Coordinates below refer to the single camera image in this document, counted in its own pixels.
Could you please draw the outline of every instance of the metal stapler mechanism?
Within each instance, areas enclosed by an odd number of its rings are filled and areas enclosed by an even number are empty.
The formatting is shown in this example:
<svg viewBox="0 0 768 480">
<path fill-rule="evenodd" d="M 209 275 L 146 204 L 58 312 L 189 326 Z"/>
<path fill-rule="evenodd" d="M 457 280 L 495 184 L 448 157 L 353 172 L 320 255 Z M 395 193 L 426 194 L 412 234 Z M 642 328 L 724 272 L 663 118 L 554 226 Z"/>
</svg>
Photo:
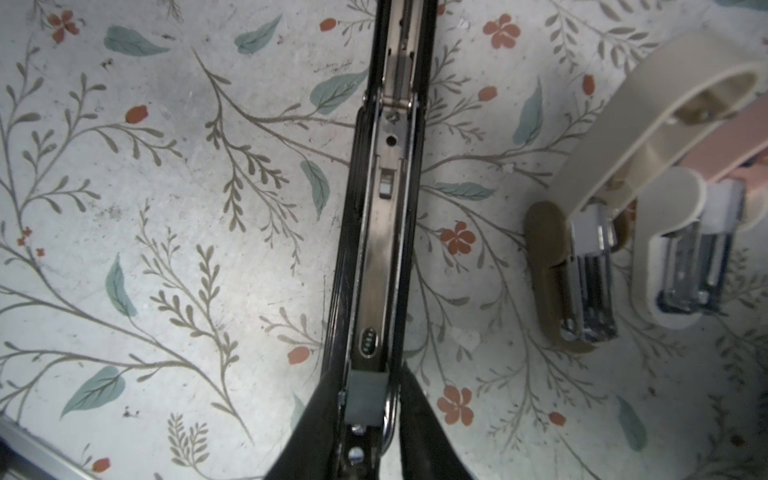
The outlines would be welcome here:
<svg viewBox="0 0 768 480">
<path fill-rule="evenodd" d="M 404 478 L 471 477 L 402 364 L 436 0 L 380 0 L 319 385 L 268 480 L 375 479 L 400 405 Z"/>
<path fill-rule="evenodd" d="M 734 235 L 768 210 L 768 97 L 732 116 L 637 199 L 632 303 L 648 322 L 683 329 L 719 311 Z"/>
<path fill-rule="evenodd" d="M 611 299 L 614 219 L 742 108 L 763 78 L 759 60 L 708 31 L 671 41 L 627 76 L 553 178 L 546 201 L 531 206 L 525 217 L 539 323 L 556 346 L 586 353 L 618 335 Z M 718 262 L 729 238 L 727 230 L 707 237 L 696 261 L 706 251 L 708 262 Z M 681 234 L 676 245 L 686 248 L 686 239 Z M 686 255 L 680 268 L 694 261 L 692 253 Z M 664 297 L 670 304 L 690 301 L 676 290 L 681 285 L 682 279 L 670 283 Z M 717 288 L 709 294 L 707 300 L 714 301 Z"/>
</svg>

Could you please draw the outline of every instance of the floral tablecloth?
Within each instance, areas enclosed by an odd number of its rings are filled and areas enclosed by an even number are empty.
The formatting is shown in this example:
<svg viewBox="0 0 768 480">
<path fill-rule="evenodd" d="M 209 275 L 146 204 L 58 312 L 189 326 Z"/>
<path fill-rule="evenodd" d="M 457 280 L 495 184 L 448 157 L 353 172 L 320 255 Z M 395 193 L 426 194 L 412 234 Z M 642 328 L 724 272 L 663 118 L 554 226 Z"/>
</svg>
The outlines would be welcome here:
<svg viewBox="0 0 768 480">
<path fill-rule="evenodd" d="M 103 478 L 259 478 L 319 375 L 376 4 L 59 1 L 0 17 L 0 408 Z M 478 478 L 759 474 L 768 223 L 683 331 L 615 255 L 621 338 L 573 356 L 521 222 L 644 56 L 709 28 L 768 57 L 767 9 L 439 6 L 406 357 Z"/>
</svg>

